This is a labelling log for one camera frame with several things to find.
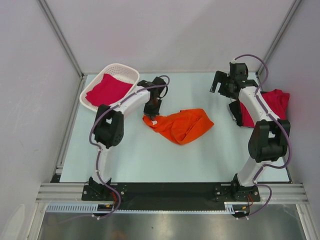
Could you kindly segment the orange t shirt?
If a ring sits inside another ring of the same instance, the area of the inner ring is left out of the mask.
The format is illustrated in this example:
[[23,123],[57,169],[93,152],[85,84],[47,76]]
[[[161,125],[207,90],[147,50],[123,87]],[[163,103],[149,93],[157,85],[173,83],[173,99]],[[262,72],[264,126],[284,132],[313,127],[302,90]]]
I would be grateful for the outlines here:
[[184,109],[167,116],[158,115],[156,120],[144,119],[143,116],[142,120],[154,132],[181,146],[197,140],[214,126],[202,108]]

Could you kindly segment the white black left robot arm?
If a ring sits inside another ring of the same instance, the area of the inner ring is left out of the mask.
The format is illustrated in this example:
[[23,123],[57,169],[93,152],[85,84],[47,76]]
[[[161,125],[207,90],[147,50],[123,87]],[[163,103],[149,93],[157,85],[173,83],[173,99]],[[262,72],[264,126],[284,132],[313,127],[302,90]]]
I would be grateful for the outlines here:
[[170,77],[160,75],[153,81],[141,80],[133,92],[112,105],[102,104],[98,107],[93,126],[89,133],[89,143],[97,147],[94,173],[88,180],[88,193],[93,199],[105,200],[116,190],[110,186],[110,180],[103,181],[106,158],[101,157],[111,148],[116,147],[124,137],[125,117],[139,106],[144,105],[143,115],[154,120],[160,114],[162,99],[168,93]]

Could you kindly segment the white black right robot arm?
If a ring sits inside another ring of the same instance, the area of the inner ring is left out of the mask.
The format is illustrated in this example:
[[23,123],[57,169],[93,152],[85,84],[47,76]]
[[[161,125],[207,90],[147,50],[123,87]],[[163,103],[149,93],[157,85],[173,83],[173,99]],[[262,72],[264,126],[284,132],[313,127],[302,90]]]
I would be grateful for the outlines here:
[[247,109],[254,128],[248,142],[249,158],[230,183],[228,190],[216,190],[228,200],[260,201],[257,180],[266,168],[277,169],[278,159],[287,154],[290,122],[282,120],[264,100],[257,82],[249,79],[245,63],[230,62],[229,72],[216,71],[210,92],[239,101]]

